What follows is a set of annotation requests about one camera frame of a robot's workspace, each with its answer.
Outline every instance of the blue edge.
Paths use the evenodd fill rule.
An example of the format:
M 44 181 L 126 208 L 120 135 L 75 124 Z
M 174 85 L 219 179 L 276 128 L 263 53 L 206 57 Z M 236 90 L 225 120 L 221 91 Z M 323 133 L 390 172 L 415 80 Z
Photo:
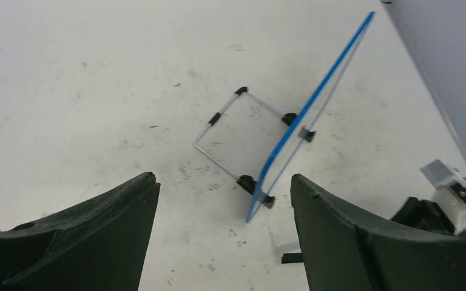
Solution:
M 355 34 L 353 35 L 353 37 L 351 38 L 349 43 L 347 43 L 346 47 L 344 48 L 344 50 L 342 51 L 340 56 L 337 58 L 337 61 L 335 61 L 333 66 L 331 66 L 331 68 L 329 69 L 326 76 L 324 76 L 324 78 L 322 79 L 322 82 L 319 84 L 319 86 L 317 87 L 315 92 L 312 94 L 312 96 L 308 99 L 308 102 L 306 102 L 306 104 L 301 109 L 301 112 L 299 112 L 299 114 L 296 116 L 296 118 L 294 119 L 292 124 L 288 127 L 287 131 L 285 132 L 283 137 L 280 139 L 280 141 L 278 142 L 276 147 L 274 147 L 274 150 L 272 150 L 271 154 L 269 155 L 269 158 L 267 159 L 267 161 L 263 165 L 262 172 L 260 173 L 260 177 L 258 178 L 258 182 L 256 183 L 256 186 L 254 188 L 251 203 L 249 205 L 249 212 L 248 212 L 247 217 L 246 217 L 246 222 L 247 223 L 249 223 L 251 221 L 251 219 L 254 217 L 257 210 L 259 209 L 259 207 L 258 207 L 256 209 L 256 211 L 253 212 L 254 207 L 256 205 L 256 201 L 258 201 L 258 198 L 260 197 L 260 194 L 262 192 L 262 184 L 263 184 L 263 181 L 265 180 L 265 176 L 269 172 L 269 169 L 271 168 L 272 163 L 276 159 L 276 156 L 281 152 L 281 150 L 285 146 L 286 142 L 288 141 L 288 139 L 290 138 L 292 133 L 294 133 L 294 130 L 297 127 L 297 125 L 301 122 L 301 120 L 306 115 L 308 110 L 312 107 L 313 103 L 315 102 L 315 100 L 319 96 L 322 89 L 324 89 L 324 87 L 326 87 L 329 79 L 331 79 L 333 74 L 335 74 L 335 71 L 337 70 L 339 65 L 342 63 L 342 61 L 344 60 L 346 55 L 349 53 L 349 51 L 351 50 L 351 47 L 356 43 L 356 41 L 358 40 L 360 35 L 364 32 L 364 30 L 369 26 L 369 24 L 371 23 L 371 21 L 374 18 L 375 13 L 376 12 L 372 11 L 367 15 L 367 17 L 362 22 L 362 24 L 360 25 L 358 30 L 355 32 Z

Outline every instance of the blue strip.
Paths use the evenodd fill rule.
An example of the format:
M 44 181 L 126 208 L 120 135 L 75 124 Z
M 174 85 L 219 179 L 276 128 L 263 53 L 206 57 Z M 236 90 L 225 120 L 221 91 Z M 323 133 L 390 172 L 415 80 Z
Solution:
M 306 115 L 306 113 L 308 112 L 308 110 L 312 107 L 313 103 L 315 102 L 315 100 L 317 99 L 318 95 L 320 94 L 320 92 L 322 91 L 322 89 L 324 89 L 324 87 L 326 87 L 329 79 L 331 79 L 332 75 L 335 74 L 335 71 L 337 70 L 337 68 L 339 67 L 340 63 L 342 63 L 343 59 L 345 58 L 345 56 L 349 53 L 349 51 L 351 50 L 351 47 L 354 45 L 354 43 L 358 40 L 358 37 L 362 34 L 362 32 L 368 27 L 369 23 L 372 21 L 373 17 L 374 17 L 374 14 L 376 12 L 372 11 L 370 12 L 367 17 L 365 18 L 365 20 L 363 21 L 363 23 L 360 25 L 360 27 L 358 28 L 358 30 L 355 32 L 355 34 L 353 35 L 353 37 L 351 38 L 351 40 L 349 41 L 349 43 L 347 43 L 346 47 L 344 48 L 344 50 L 342 51 L 342 53 L 340 54 L 340 56 L 337 58 L 337 61 L 333 64 L 333 66 L 330 68 L 329 72 L 326 74 L 326 76 L 322 79 L 322 82 L 319 84 L 319 86 L 317 87 L 317 89 L 315 90 L 315 92 L 312 94 L 312 96 L 308 99 L 308 102 L 305 104 L 305 106 L 303 106 L 303 108 L 301 109 L 301 112 L 299 112 L 299 114 L 296 116 L 296 118 L 294 119 L 294 121 L 292 122 L 292 124 L 288 127 L 288 130 L 285 132 L 285 134 L 283 135 L 283 137 L 280 139 L 280 141 L 278 142 L 278 144 L 276 145 L 276 147 L 274 148 L 274 150 L 272 150 L 271 154 L 269 155 L 269 158 L 267 159 L 267 161 L 265 162 L 265 165 L 263 165 L 263 168 L 262 168 L 262 171 L 260 173 L 260 177 L 258 179 L 258 182 L 256 183 L 256 186 L 255 186 L 255 189 L 254 189 L 254 193 L 253 193 L 253 196 L 252 196 L 252 199 L 251 199 L 251 203 L 249 205 L 249 213 L 246 217 L 246 222 L 250 222 L 251 219 L 252 219 L 252 216 L 253 216 L 253 209 L 254 209 L 254 206 L 256 204 L 256 201 L 258 200 L 259 196 L 260 196 L 260 193 L 262 192 L 262 184 L 263 184 L 263 181 L 265 180 L 265 176 L 267 175 L 267 173 L 269 172 L 269 169 L 271 168 L 272 166 L 272 163 L 274 162 L 276 156 L 281 152 L 281 150 L 283 149 L 283 147 L 285 146 L 286 142 L 288 141 L 288 139 L 290 138 L 290 136 L 292 135 L 292 133 L 294 132 L 295 128 L 297 127 L 297 125 L 301 122 L 301 120 L 303 119 L 303 117 Z

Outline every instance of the gray wall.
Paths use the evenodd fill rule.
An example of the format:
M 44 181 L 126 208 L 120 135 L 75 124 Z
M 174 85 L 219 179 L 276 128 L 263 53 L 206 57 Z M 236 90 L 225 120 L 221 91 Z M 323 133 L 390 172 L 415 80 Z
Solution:
M 466 0 L 384 5 L 466 158 Z

